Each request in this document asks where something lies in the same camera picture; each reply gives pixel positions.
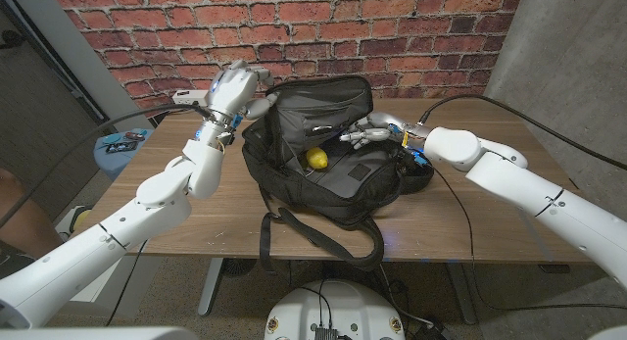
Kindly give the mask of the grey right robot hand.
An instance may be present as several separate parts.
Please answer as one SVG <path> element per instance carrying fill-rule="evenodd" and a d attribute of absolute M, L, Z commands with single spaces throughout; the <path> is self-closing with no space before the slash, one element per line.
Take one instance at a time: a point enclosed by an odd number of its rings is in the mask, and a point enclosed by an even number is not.
<path fill-rule="evenodd" d="M 371 142 L 393 141 L 403 147 L 421 148 L 431 128 L 404 121 L 393 115 L 373 112 L 351 124 L 339 140 L 360 149 Z"/>

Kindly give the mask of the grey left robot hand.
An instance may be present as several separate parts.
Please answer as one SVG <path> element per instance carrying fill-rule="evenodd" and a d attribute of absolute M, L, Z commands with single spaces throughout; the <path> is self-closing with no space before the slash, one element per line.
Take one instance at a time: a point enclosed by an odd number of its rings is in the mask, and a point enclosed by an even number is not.
<path fill-rule="evenodd" d="M 241 111 L 249 120 L 265 115 L 276 101 L 275 95 L 255 99 L 258 84 L 273 85 L 270 70 L 236 61 L 219 72 L 207 93 L 198 101 L 204 107 L 205 127 L 202 133 L 213 131 L 216 135 L 227 132 Z"/>

